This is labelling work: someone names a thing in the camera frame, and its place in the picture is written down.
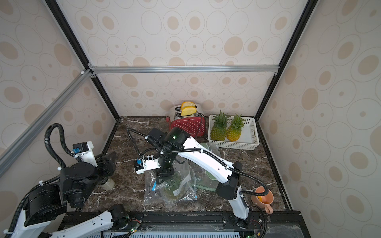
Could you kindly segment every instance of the wall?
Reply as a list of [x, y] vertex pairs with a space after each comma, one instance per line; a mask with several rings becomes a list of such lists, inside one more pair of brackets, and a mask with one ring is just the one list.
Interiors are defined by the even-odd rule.
[[[81, 64], [40, 1], [0, 1], [0, 154], [77, 77]], [[115, 123], [90, 79], [49, 123], [65, 130], [66, 144], [92, 141], [100, 153]], [[44, 130], [0, 178], [0, 230], [9, 227], [16, 206], [40, 180], [58, 175], [58, 163], [46, 151]], [[58, 130], [52, 146], [67, 165]]]
[[0, 155], [77, 77], [82, 65], [36, 0], [0, 4]]
[[93, 65], [274, 64], [302, 0], [60, 0]]
[[380, 25], [380, 1], [320, 1], [260, 119], [313, 238], [381, 232]]
[[273, 72], [99, 74], [121, 116], [167, 116], [184, 101], [205, 115], [222, 110], [254, 116]]
[[[115, 120], [91, 80], [86, 80], [0, 178], [0, 230], [8, 228], [16, 206], [27, 191], [40, 180], [59, 174], [59, 165], [47, 152], [43, 140], [46, 129], [52, 123], [60, 123], [64, 127], [69, 149], [75, 143], [92, 141], [94, 154], [97, 155], [102, 152]], [[51, 142], [53, 149], [67, 166], [76, 163], [74, 158], [63, 151], [57, 128], [52, 132]]]

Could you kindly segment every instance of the bread slice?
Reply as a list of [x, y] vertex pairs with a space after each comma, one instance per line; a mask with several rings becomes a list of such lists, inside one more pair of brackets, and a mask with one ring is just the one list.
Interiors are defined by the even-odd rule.
[[193, 107], [193, 106], [184, 107], [181, 110], [181, 116], [189, 116], [189, 115], [195, 114], [196, 112], [197, 112], [196, 107]]
[[184, 107], [196, 107], [196, 104], [194, 104], [194, 102], [183, 102], [180, 110], [183, 110]]

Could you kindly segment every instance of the red toaster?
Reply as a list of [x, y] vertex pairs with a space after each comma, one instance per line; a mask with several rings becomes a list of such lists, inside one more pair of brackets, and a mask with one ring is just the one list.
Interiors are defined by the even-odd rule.
[[197, 112], [189, 116], [181, 116], [181, 105], [170, 109], [170, 116], [166, 118], [169, 128], [179, 127], [188, 132], [192, 137], [205, 135], [205, 115], [201, 105], [196, 103]]

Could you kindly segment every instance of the white plastic basket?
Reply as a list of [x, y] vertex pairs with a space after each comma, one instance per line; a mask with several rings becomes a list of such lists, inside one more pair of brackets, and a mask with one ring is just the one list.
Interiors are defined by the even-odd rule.
[[[242, 149], [242, 150], [254, 150], [259, 145], [257, 127], [255, 125], [254, 118], [251, 118], [251, 117], [242, 117], [243, 119], [245, 119], [245, 121], [243, 123], [242, 134], [237, 141], [231, 142], [227, 138], [225, 138], [224, 141], [211, 140], [210, 131], [213, 127], [214, 116], [215, 115], [209, 116], [208, 140], [210, 143], [216, 144], [223, 148]], [[233, 116], [229, 116], [229, 119], [227, 120], [228, 127], [233, 118], [234, 118]]]

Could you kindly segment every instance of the dark marble surface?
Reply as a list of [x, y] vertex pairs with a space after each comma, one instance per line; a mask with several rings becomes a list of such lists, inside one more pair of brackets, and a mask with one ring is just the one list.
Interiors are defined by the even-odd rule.
[[[143, 205], [145, 191], [145, 175], [136, 174], [133, 161], [137, 159], [137, 154], [133, 148], [126, 129], [134, 128], [147, 134], [152, 127], [162, 131], [169, 132], [169, 126], [165, 118], [123, 118], [111, 142], [109, 151], [116, 151], [118, 160], [116, 162], [116, 171], [112, 176], [115, 186], [112, 190], [105, 191], [99, 186], [96, 187], [86, 202], [83, 211], [104, 211], [115, 203], [121, 203], [126, 211], [232, 211], [229, 202], [219, 197], [215, 192], [197, 189], [197, 201], [177, 202], [176, 204], [165, 205], [164, 203], [155, 203], [153, 205]], [[133, 134], [137, 145], [141, 151], [151, 146], [143, 137]], [[207, 142], [204, 138], [198, 138], [199, 142]], [[235, 162], [240, 161], [243, 164], [245, 173], [256, 176], [264, 181], [274, 194], [272, 208], [275, 211], [283, 211], [284, 203], [280, 196], [279, 189], [266, 153], [262, 144], [254, 150], [238, 150], [220, 148], [221, 157]], [[252, 180], [241, 176], [241, 185], [244, 190], [254, 189], [258, 186]]]

